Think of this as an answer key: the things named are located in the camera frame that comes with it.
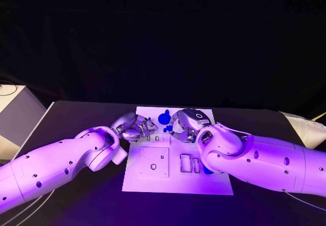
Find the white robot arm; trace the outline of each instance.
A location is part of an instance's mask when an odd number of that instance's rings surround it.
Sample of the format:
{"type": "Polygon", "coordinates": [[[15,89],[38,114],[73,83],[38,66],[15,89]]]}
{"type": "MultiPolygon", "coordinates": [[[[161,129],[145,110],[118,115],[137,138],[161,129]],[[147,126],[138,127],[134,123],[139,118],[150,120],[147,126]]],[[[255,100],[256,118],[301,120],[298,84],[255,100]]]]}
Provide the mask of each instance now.
{"type": "Polygon", "coordinates": [[[210,124],[201,111],[183,109],[171,116],[184,131],[171,136],[196,139],[200,160],[213,172],[226,172],[243,182],[274,191],[326,197],[326,153],[282,140],[253,136],[222,124],[210,124]]]}
{"type": "Polygon", "coordinates": [[[93,127],[10,161],[0,167],[0,214],[66,184],[83,167],[98,171],[111,160],[119,164],[126,153],[118,139],[135,142],[155,129],[150,120],[128,113],[111,127],[93,127]]]}

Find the black table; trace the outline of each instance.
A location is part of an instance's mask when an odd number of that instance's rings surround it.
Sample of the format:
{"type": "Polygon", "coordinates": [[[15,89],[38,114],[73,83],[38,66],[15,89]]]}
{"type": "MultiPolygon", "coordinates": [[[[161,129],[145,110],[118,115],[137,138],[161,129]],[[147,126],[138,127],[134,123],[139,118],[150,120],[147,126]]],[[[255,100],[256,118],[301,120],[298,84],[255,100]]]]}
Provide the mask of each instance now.
{"type": "MultiPolygon", "coordinates": [[[[18,156],[75,135],[93,126],[109,126],[135,105],[57,101],[36,127],[18,156]]],[[[269,110],[213,108],[213,117],[229,128],[302,145],[281,113],[269,110]]],[[[326,212],[292,199],[285,193],[251,185],[230,176],[233,196],[122,192],[126,160],[102,170],[83,168],[75,179],[57,188],[23,226],[93,225],[326,225],[326,212]]],[[[326,198],[297,197],[326,208],[326,198]]],[[[7,225],[15,225],[36,210],[44,195],[7,225]]],[[[0,215],[0,224],[31,202],[0,215]]]]}

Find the black curtain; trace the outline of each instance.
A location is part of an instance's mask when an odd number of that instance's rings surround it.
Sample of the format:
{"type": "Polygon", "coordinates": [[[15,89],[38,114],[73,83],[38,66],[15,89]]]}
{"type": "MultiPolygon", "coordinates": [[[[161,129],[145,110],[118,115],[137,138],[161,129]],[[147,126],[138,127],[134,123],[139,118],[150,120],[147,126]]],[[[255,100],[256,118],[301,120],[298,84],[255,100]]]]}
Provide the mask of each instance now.
{"type": "Polygon", "coordinates": [[[50,101],[326,111],[324,2],[1,4],[0,76],[50,101]]]}

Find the cable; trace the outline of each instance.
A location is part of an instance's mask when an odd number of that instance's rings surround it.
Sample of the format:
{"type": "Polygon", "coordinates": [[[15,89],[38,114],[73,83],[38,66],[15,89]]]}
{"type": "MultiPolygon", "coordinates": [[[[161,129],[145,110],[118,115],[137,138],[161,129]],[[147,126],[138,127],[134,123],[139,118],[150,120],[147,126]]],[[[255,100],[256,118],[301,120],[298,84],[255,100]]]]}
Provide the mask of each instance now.
{"type": "Polygon", "coordinates": [[[54,190],[51,191],[51,193],[49,194],[49,197],[44,199],[44,201],[41,202],[40,206],[37,207],[37,209],[33,211],[33,213],[24,218],[24,220],[15,225],[18,226],[34,214],[34,212],[38,210],[38,208],[43,206],[43,204],[46,203],[47,199],[50,198],[50,195],[53,194],[54,190]]]}
{"type": "Polygon", "coordinates": [[[294,199],[297,199],[297,200],[301,201],[302,203],[308,204],[310,206],[315,207],[317,209],[326,211],[326,209],[323,209],[323,208],[314,206],[313,204],[304,202],[301,199],[298,199],[295,196],[292,196],[289,193],[287,193],[285,189],[282,189],[282,191],[284,191],[284,193],[285,193],[289,197],[292,197],[294,199]]]}
{"type": "Polygon", "coordinates": [[[4,226],[7,223],[11,222],[11,220],[33,206],[33,204],[38,201],[38,199],[41,198],[43,196],[40,196],[31,203],[30,205],[0,225],[0,226],[4,226]]]}
{"type": "Polygon", "coordinates": [[[11,94],[17,91],[17,89],[18,89],[17,85],[14,85],[14,87],[15,87],[15,90],[14,90],[10,94],[4,94],[4,96],[11,95],[11,94]]]}

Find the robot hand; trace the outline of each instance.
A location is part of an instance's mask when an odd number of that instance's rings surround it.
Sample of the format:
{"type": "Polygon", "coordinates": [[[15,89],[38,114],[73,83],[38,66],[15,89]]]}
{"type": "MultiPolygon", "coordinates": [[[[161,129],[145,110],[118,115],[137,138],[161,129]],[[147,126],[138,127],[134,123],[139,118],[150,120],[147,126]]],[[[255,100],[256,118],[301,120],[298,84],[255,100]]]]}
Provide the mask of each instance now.
{"type": "Polygon", "coordinates": [[[203,112],[180,110],[184,131],[170,132],[181,142],[196,139],[200,160],[213,172],[226,172],[243,182],[274,191],[315,194],[326,197],[326,153],[282,140],[253,136],[210,124],[203,112]]]}
{"type": "Polygon", "coordinates": [[[98,171],[111,160],[119,164],[126,152],[118,139],[135,142],[155,129],[150,120],[128,113],[111,127],[89,128],[73,139],[43,146],[10,161],[0,167],[0,214],[66,184],[83,167],[98,171]]]}

